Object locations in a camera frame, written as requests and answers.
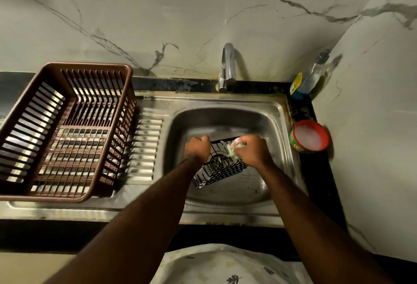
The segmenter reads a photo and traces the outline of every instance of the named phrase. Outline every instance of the soap foam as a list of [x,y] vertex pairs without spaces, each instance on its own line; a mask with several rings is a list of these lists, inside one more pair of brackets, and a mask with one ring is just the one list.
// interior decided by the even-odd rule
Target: soap foam
[[309,150],[320,150],[321,138],[317,132],[308,126],[298,126],[294,129],[297,141]]

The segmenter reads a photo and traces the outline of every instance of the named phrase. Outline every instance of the hand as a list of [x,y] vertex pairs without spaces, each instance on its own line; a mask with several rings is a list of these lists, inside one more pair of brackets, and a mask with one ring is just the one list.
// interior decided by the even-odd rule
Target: hand
[[196,157],[198,158],[198,161],[201,161],[201,164],[203,164],[210,155],[210,148],[211,143],[208,136],[203,136],[201,139],[193,137],[185,144],[183,160]]
[[234,151],[248,166],[259,170],[262,167],[274,164],[265,139],[258,135],[246,135],[239,137],[239,140],[233,142],[232,145],[236,146],[239,143],[245,143],[246,146],[235,148]]

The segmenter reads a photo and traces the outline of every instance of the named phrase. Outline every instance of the black wire basket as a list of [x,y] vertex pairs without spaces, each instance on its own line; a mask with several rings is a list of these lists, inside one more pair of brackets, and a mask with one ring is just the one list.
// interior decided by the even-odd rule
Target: black wire basket
[[211,142],[210,160],[193,178],[194,186],[198,189],[223,180],[229,176],[242,172],[248,166],[242,160],[228,156],[227,144],[231,144],[237,137],[215,140]]

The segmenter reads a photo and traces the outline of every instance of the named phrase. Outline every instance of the brown dish rack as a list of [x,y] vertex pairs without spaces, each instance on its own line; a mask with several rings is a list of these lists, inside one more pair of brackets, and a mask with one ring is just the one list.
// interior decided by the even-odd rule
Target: brown dish rack
[[136,106],[126,64],[50,63],[0,129],[0,200],[110,197]]

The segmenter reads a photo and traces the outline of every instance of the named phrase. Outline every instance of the blue liquid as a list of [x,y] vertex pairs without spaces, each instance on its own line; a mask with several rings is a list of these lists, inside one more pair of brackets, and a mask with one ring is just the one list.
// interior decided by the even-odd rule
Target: blue liquid
[[301,92],[298,92],[297,90],[295,90],[294,93],[291,95],[291,97],[296,99],[296,100],[302,100],[307,95],[308,95],[307,93],[301,93]]

